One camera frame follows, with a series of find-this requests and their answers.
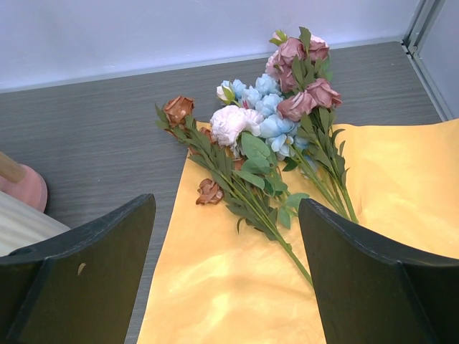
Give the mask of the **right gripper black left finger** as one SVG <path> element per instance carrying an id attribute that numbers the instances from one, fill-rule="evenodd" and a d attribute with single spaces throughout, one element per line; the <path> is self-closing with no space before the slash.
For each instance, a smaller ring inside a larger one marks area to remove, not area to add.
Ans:
<path id="1" fill-rule="evenodd" d="M 1 258 L 3 343 L 123 343 L 156 213 L 142 194 Z"/>

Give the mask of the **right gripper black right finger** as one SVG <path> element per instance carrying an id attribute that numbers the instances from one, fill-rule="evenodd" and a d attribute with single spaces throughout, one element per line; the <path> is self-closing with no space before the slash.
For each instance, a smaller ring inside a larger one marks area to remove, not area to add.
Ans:
<path id="1" fill-rule="evenodd" d="M 396 242 L 313 199 L 299 222 L 327 343 L 456 343 L 458 261 Z"/>

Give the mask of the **orange wrapping paper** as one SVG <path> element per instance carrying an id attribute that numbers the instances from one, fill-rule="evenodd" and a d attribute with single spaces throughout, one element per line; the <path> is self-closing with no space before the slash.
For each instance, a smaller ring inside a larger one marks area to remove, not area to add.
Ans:
<path id="1" fill-rule="evenodd" d="M 340 125 L 359 223 L 427 252 L 458 256 L 458 122 Z M 224 205 L 198 206 L 207 172 L 182 164 L 140 343 L 323 343 L 311 286 L 279 243 Z"/>

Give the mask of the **brown rose stem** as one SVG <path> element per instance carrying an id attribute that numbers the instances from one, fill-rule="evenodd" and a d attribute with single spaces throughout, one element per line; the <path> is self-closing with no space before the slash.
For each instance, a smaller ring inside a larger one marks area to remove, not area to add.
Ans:
<path id="1" fill-rule="evenodd" d="M 287 255 L 293 260 L 307 282 L 312 281 L 310 273 L 304 264 L 297 258 L 291 244 L 283 238 L 277 223 L 277 232 L 267 233 L 259 230 L 249 222 L 253 214 L 244 200 L 247 195 L 239 186 L 232 184 L 231 169 L 234 167 L 235 157 L 228 148 L 223 150 L 211 137 L 211 127 L 200 128 L 192 115 L 194 100 L 189 97 L 178 96 L 168 101 L 164 106 L 155 107 L 158 120 L 157 126 L 171 134 L 177 141 L 185 145 L 188 150 L 188 158 L 198 166 L 208 171 L 210 177 L 203 180 L 198 188 L 199 205 L 217 204 L 225 202 L 225 206 L 231 213 L 237 216 L 239 222 L 245 222 L 255 230 L 262 232 L 270 241 L 278 242 Z"/>

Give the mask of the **blue flower stem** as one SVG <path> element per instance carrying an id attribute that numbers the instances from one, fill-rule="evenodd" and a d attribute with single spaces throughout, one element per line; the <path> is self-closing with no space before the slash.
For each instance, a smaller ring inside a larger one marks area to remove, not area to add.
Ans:
<path id="1" fill-rule="evenodd" d="M 243 154 L 237 140 L 244 131 L 263 139 L 280 161 L 293 157 L 292 145 L 299 150 L 308 147 L 308 141 L 297 136 L 298 124 L 280 116 L 278 105 L 284 98 L 270 75 L 262 74 L 254 86 L 238 79 L 225 80 L 217 86 L 216 94 L 224 107 L 211 117 L 211 137 L 235 156 Z"/>

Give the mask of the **light pink peony stem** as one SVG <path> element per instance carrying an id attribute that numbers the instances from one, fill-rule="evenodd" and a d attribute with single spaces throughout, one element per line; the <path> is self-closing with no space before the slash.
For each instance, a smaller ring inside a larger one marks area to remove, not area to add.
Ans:
<path id="1" fill-rule="evenodd" d="M 277 223 L 289 229 L 308 194 L 290 193 L 282 180 L 278 158 L 264 137 L 266 119 L 256 110 L 228 105 L 209 123 L 212 139 L 235 157 L 232 184 L 247 194 L 244 200 L 253 213 L 249 222 L 267 233 L 277 232 Z"/>

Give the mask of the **mauve rose stem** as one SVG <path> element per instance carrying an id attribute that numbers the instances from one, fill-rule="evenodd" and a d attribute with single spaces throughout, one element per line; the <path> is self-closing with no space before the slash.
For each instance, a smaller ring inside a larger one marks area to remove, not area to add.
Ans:
<path id="1" fill-rule="evenodd" d="M 329 82 L 330 47 L 305 27 L 298 37 L 277 30 L 270 42 L 277 49 L 265 71 L 278 82 L 284 97 L 277 111 L 297 126 L 287 167 L 299 168 L 336 213 L 357 222 L 346 186 L 344 144 L 337 141 L 341 130 L 333 126 L 342 101 Z"/>

